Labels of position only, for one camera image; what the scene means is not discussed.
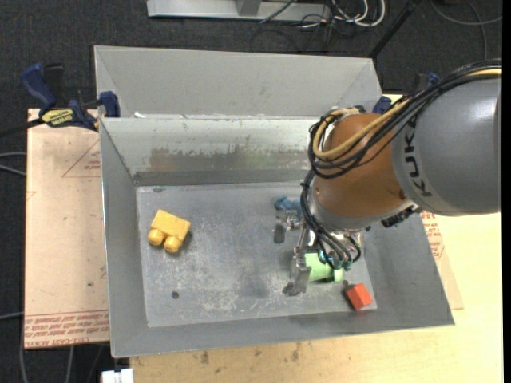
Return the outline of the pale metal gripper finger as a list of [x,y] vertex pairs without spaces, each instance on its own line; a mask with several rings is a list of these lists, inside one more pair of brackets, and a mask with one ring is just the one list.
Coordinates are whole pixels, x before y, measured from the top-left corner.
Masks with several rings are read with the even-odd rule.
[[307,265],[304,255],[295,255],[291,259],[289,279],[283,288],[283,293],[288,296],[305,294],[311,273],[311,267]]
[[283,243],[286,234],[301,227],[301,218],[295,210],[280,210],[276,213],[276,222],[273,232],[274,243]]

